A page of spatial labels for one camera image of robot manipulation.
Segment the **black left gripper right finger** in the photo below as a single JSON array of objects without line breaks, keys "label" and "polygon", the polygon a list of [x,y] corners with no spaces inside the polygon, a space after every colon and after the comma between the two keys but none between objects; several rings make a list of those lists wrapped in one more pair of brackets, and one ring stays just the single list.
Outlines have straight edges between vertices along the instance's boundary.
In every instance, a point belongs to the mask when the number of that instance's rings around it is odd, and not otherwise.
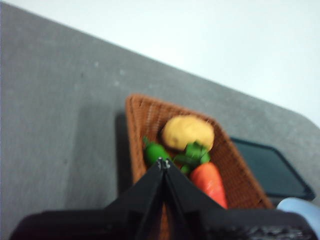
[{"label": "black left gripper right finger", "polygon": [[224,209],[165,160],[168,221],[175,240],[316,240],[307,220],[276,209]]}]

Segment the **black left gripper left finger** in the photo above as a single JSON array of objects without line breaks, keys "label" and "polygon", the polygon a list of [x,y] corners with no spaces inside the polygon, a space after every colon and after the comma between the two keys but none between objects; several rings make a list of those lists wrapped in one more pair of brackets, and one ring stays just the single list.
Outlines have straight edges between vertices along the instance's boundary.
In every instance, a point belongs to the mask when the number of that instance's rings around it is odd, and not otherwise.
[{"label": "black left gripper left finger", "polygon": [[43,211],[23,218],[12,240],[147,239],[160,223],[166,162],[159,159],[105,208]]}]

